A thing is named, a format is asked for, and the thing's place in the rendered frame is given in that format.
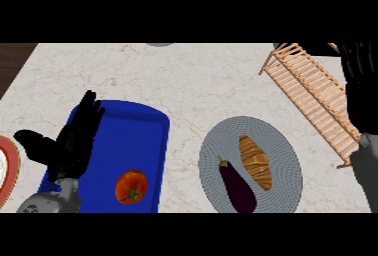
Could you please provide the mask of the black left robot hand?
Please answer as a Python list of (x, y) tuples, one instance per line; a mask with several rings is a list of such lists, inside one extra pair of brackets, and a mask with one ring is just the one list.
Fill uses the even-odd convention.
[(81, 98), (71, 122), (63, 126), (57, 138), (51, 139), (32, 130), (19, 130), (13, 138), (22, 145), (26, 157), (47, 166), (47, 179), (78, 179), (84, 174), (91, 157), (94, 136), (105, 108), (88, 90)]

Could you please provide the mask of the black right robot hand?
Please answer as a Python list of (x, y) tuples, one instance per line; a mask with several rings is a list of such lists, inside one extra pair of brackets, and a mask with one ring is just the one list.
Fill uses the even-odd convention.
[(378, 135), (378, 43), (336, 43), (345, 78), (348, 119), (360, 133)]

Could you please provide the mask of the wooden tiered shelf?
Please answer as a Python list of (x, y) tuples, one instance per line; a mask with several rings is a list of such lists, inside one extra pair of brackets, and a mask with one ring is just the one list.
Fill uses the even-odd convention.
[(266, 73), (342, 160), (351, 165), (360, 133), (348, 120), (345, 88), (297, 43), (282, 43), (260, 69)]

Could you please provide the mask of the grey round placemat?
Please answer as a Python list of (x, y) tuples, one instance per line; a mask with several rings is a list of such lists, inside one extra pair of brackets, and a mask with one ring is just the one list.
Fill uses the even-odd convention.
[[(239, 136), (246, 135), (263, 149), (271, 171), (271, 189), (266, 191), (246, 173), (239, 152)], [(218, 171), (218, 159), (230, 162), (257, 199), (255, 213), (294, 213), (301, 199), (302, 176), (292, 146), (279, 130), (263, 120), (236, 116), (209, 130), (199, 151), (199, 177), (204, 192), (220, 213), (236, 210)]]

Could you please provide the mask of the golden croissant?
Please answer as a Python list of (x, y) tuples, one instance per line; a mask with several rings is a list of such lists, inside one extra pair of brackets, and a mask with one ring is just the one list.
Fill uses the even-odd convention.
[(239, 153), (246, 173), (263, 190), (268, 191), (271, 189), (268, 157), (254, 140), (245, 134), (239, 136)]

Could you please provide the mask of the blue tray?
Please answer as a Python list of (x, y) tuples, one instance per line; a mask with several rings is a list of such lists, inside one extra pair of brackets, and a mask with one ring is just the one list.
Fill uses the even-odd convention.
[[(156, 213), (170, 119), (155, 108), (130, 101), (103, 100), (88, 168), (78, 181), (79, 212)], [(143, 172), (143, 199), (122, 204), (115, 197), (118, 178), (128, 170)]]

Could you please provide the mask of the red-rimmed white plate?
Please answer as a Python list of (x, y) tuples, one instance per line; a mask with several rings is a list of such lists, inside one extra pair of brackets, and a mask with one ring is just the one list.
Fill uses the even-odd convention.
[(20, 168), (20, 155), (13, 141), (0, 135), (0, 208), (15, 188)]

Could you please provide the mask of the red tomato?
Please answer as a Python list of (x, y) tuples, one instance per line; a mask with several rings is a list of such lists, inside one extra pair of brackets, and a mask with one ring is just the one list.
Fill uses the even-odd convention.
[(140, 170), (127, 170), (115, 184), (115, 198), (121, 204), (136, 204), (147, 193), (147, 177)]

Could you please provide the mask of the purple eggplant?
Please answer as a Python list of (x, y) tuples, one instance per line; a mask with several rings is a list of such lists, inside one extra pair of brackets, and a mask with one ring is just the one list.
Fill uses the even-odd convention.
[(252, 213), (257, 207), (254, 192), (232, 163), (223, 158), (218, 158), (218, 172), (221, 175), (229, 200), (236, 212)]

